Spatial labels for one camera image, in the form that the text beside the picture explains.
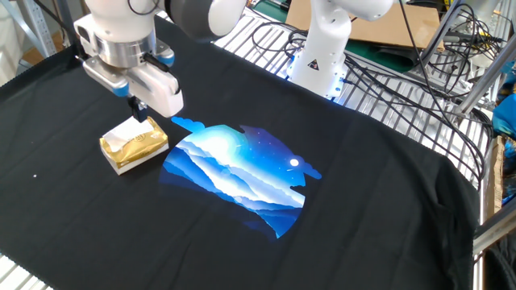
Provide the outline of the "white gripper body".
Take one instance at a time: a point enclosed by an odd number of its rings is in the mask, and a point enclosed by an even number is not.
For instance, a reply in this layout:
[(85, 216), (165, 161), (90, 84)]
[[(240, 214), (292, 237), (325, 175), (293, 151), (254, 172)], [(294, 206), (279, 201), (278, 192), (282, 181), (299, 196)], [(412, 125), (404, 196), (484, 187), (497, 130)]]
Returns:
[(182, 110), (184, 100), (177, 78), (155, 66), (127, 70), (130, 93), (158, 114), (171, 118)]

